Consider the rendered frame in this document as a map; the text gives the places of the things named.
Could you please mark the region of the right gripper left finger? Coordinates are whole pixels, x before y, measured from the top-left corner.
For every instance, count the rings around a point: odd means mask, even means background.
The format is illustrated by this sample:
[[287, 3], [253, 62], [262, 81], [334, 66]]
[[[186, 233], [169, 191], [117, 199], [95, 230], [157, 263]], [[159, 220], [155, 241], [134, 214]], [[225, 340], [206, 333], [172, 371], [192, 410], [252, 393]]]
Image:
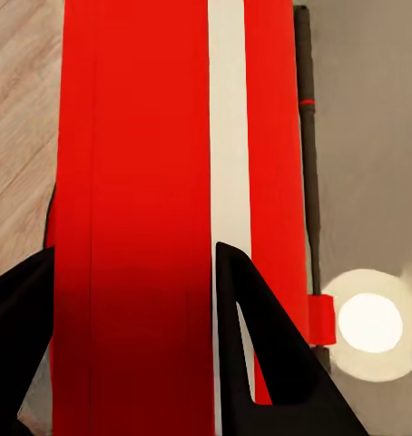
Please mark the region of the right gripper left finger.
[[0, 436], [11, 436], [54, 333], [54, 251], [35, 253], [0, 277]]

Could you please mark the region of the radio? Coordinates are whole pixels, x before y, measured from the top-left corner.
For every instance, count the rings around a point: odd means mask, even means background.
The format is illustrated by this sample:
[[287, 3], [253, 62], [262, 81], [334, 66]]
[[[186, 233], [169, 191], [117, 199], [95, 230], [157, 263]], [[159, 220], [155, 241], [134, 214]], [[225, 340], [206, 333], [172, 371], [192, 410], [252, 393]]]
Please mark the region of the radio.
[[[53, 436], [222, 436], [217, 242], [250, 257], [330, 375], [314, 113], [305, 5], [64, 0]], [[272, 405], [237, 310], [251, 399]]]

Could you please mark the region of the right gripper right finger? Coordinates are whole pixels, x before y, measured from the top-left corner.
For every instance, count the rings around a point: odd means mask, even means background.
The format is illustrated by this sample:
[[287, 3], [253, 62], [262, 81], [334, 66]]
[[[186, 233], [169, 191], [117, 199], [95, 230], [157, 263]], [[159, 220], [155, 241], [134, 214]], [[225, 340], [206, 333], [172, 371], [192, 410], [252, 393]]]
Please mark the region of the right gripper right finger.
[[[216, 254], [222, 436], [369, 436], [250, 257]], [[251, 399], [237, 302], [272, 405]]]

